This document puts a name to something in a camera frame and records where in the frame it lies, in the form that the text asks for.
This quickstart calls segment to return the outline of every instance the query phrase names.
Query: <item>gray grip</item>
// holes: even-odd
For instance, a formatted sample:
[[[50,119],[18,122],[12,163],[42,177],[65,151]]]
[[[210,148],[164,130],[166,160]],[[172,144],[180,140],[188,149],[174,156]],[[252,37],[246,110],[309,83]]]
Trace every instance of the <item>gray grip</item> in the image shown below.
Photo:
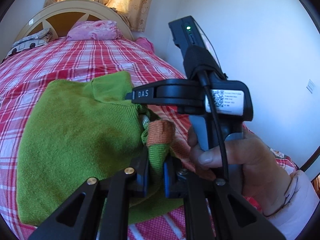
[[[198,142],[202,150],[209,150],[207,128],[205,119],[199,115],[190,115],[189,120],[193,126],[193,129],[198,137]],[[225,141],[243,139],[243,132],[232,133],[227,136]],[[242,192],[243,185],[243,171],[242,165],[229,165],[229,180],[231,187],[238,193]]]

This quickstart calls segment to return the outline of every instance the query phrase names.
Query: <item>screw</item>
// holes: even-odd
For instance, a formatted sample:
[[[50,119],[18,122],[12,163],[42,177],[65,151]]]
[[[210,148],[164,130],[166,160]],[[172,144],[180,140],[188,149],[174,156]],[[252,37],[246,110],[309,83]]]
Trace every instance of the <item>screw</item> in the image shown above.
[[[218,186],[223,186],[226,183],[224,179],[216,179],[215,182]]]
[[[96,183],[97,183],[97,178],[95,178],[95,177],[91,177],[91,178],[87,179],[88,185],[94,185]]]
[[[181,169],[180,171],[178,171],[178,173],[180,175],[186,175],[188,173],[188,170],[187,169]]]
[[[128,175],[134,174],[134,168],[132,168],[132,167],[125,168],[124,173],[128,174]]]

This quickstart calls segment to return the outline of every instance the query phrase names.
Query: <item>bedspread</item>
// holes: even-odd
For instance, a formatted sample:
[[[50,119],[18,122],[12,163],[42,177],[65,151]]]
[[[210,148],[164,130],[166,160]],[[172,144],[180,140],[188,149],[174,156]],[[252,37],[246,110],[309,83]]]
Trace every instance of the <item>bedspread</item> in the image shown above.
[[[35,230],[19,221],[16,204],[18,146],[33,106],[50,81],[88,82],[121,70],[131,74],[134,86],[167,78],[184,78],[152,52],[125,39],[65,41],[61,38],[47,46],[18,53],[0,65],[0,213],[19,239],[27,239]],[[174,121],[176,138],[172,147],[185,167],[194,170],[188,160],[186,139],[190,124],[187,116],[176,115],[175,107],[149,108],[160,117]],[[286,156],[280,156],[279,163],[294,170],[294,164]],[[128,228],[129,240],[184,238],[182,207]]]

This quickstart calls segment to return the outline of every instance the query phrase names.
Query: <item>curved headboard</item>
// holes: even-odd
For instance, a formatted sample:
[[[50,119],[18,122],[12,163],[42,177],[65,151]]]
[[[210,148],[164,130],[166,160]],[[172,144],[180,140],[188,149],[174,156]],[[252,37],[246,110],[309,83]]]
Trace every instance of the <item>curved headboard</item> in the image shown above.
[[[111,20],[117,22],[118,28],[128,40],[133,40],[129,27],[122,18],[107,6],[90,0],[65,0],[43,8],[23,27],[16,41],[51,28],[52,38],[67,36],[68,31],[77,21]]]

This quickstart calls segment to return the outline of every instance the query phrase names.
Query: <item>white sleeve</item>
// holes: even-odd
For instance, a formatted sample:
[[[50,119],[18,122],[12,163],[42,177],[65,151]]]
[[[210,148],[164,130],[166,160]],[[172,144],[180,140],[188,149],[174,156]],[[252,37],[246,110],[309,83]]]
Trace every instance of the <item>white sleeve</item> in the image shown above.
[[[294,240],[308,223],[319,198],[303,171],[295,171],[290,176],[292,181],[285,194],[284,207],[267,219],[287,240]]]

